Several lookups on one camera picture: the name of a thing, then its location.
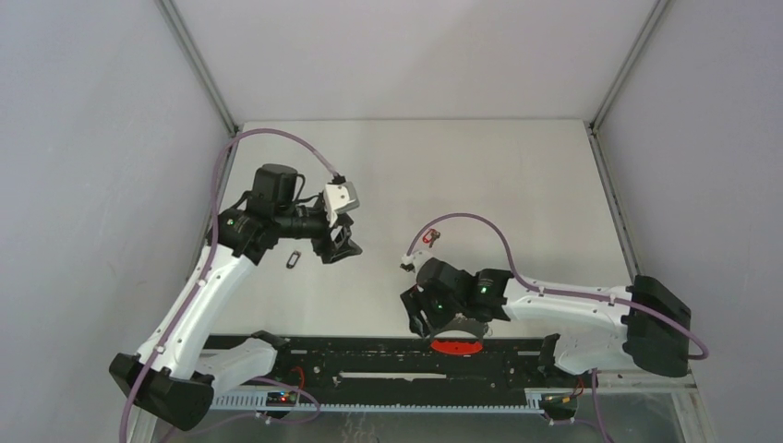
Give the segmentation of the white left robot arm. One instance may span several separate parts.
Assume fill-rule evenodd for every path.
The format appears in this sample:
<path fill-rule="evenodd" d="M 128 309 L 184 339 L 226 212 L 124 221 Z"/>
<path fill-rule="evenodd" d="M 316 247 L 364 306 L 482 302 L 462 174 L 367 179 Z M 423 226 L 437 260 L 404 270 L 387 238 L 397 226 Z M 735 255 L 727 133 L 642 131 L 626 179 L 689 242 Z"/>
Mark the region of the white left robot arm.
<path fill-rule="evenodd" d="M 282 239 L 310 241 L 325 264 L 361 254 L 351 239 L 354 185 L 336 174 L 310 198 L 296 169 L 268 163 L 253 186 L 221 211 L 199 261 L 162 322 L 135 353 L 118 353 L 109 372 L 126 398 L 173 428 L 198 425 L 214 398 L 254 377 L 281 384 L 291 358 L 262 338 L 249 338 L 211 358 L 201 355 L 218 316 L 242 281 Z"/>

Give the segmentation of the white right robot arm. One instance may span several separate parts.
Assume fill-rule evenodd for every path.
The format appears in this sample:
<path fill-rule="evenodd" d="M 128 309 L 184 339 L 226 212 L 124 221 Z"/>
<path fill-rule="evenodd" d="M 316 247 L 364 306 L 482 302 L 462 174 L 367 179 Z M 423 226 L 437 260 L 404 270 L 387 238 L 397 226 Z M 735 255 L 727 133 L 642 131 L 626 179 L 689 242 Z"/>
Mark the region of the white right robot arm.
<path fill-rule="evenodd" d="M 469 273 L 426 251 L 403 257 L 401 267 L 415 279 L 401 295 L 409 329 L 430 342 L 454 332 L 483 341 L 493 321 L 554 327 L 536 362 L 550 386 L 625 365 L 662 377 L 689 372 L 691 309 L 653 277 L 637 275 L 629 286 L 546 286 L 505 269 Z"/>

